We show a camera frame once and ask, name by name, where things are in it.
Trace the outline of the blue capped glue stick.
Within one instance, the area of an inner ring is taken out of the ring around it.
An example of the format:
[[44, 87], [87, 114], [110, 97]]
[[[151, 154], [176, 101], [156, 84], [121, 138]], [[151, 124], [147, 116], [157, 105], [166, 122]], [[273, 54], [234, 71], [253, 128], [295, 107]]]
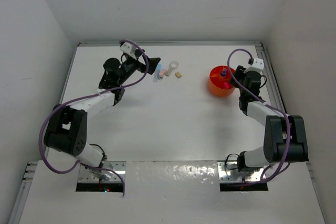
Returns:
[[153, 82], [158, 82], [160, 79], [161, 64], [158, 63], [153, 74]]

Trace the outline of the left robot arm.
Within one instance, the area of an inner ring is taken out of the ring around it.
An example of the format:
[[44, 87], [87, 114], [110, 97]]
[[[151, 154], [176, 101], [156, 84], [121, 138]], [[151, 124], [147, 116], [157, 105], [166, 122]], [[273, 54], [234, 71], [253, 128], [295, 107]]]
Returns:
[[144, 55], [144, 63], [139, 61], [139, 50], [134, 56], [123, 53], [124, 62], [109, 58], [103, 64], [104, 73], [99, 82], [98, 93], [83, 98], [73, 99], [54, 107], [52, 113], [43, 123], [39, 135], [39, 150], [46, 166], [53, 172], [47, 161], [44, 147], [73, 156], [78, 163], [93, 170], [101, 170], [106, 156], [87, 142], [88, 121], [101, 111], [115, 106], [122, 99], [128, 80], [136, 71], [154, 74], [160, 58]]

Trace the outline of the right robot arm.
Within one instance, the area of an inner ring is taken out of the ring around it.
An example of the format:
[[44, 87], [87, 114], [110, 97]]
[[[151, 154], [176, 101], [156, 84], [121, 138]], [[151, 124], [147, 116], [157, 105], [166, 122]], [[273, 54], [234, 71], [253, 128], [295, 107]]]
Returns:
[[238, 66], [230, 83], [240, 91], [239, 108], [265, 129], [263, 145], [252, 151], [242, 151], [237, 169], [249, 172], [267, 165], [307, 162], [308, 144], [305, 123], [301, 116], [267, 105], [259, 96], [262, 75]]

